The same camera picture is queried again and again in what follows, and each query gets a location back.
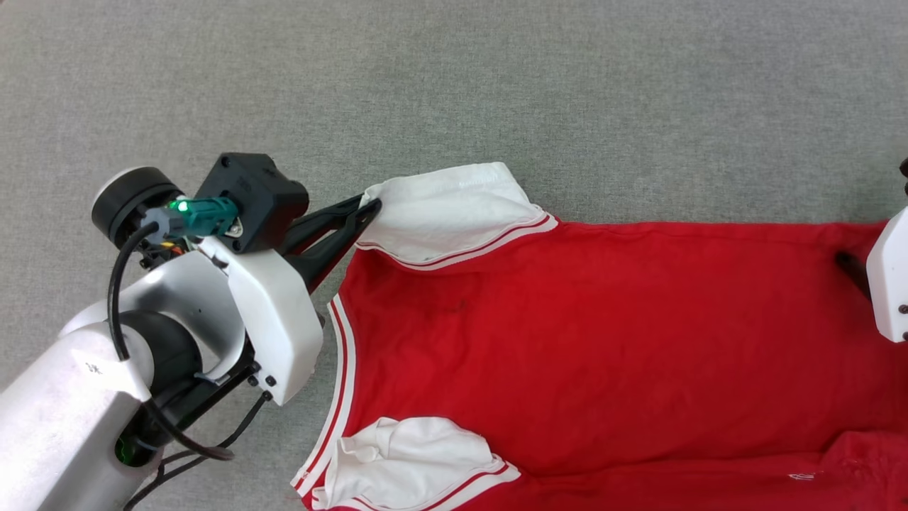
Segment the gray carpet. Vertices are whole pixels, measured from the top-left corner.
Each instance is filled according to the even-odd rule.
[[[567,220],[877,220],[908,204],[908,3],[6,0],[0,387],[104,296],[98,186],[156,165],[192,192],[221,151],[268,153],[313,207],[500,160]],[[300,509],[333,342],[237,461],[142,509]],[[254,396],[192,434],[219,441]]]

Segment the wire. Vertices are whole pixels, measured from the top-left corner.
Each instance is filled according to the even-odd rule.
[[[126,271],[126,264],[129,262],[129,256],[133,253],[133,250],[135,250],[146,236],[157,232],[157,230],[157,222],[151,222],[150,224],[139,228],[139,230],[129,236],[129,239],[123,244],[123,247],[120,249],[120,255],[117,256],[116,262],[113,263],[111,282],[107,287],[107,323],[108,326],[110,326],[113,347],[116,349],[116,354],[121,361],[129,360],[129,348],[126,347],[126,339],[123,337],[123,327],[120,325],[120,284],[123,282],[123,273]],[[233,459],[233,453],[228,449],[220,446],[206,447],[184,435],[177,426],[171,423],[170,419],[164,415],[161,408],[159,408],[152,399],[143,402],[142,407],[161,429],[187,449],[200,456],[221,461]]]
[[[271,393],[264,392],[259,397],[259,400],[255,402],[255,405],[252,405],[252,408],[249,412],[246,413],[246,417],[240,422],[240,425],[236,427],[236,430],[233,431],[233,434],[224,439],[223,442],[218,444],[218,447],[229,447],[230,444],[236,441],[237,438],[242,435],[242,433],[249,427],[249,424],[252,423],[252,420],[255,418],[256,414],[259,413],[259,410],[262,409],[262,406],[267,402],[271,401]],[[161,460],[161,464],[158,465],[158,473],[155,476],[154,480],[146,487],[142,488],[139,493],[135,494],[133,498],[126,503],[126,506],[123,507],[123,511],[133,511],[133,508],[146,498],[149,494],[152,493],[155,489],[161,487],[167,481],[170,481],[174,477],[186,472],[187,470],[193,468],[194,466],[201,465],[205,461],[205,457],[197,456],[193,461],[187,463],[183,466],[178,466],[174,470],[171,470],[168,473],[164,473],[164,466],[173,463],[179,459],[183,459],[188,456],[192,456],[194,453],[192,451],[182,451],[172,456],[167,456],[165,459]]]

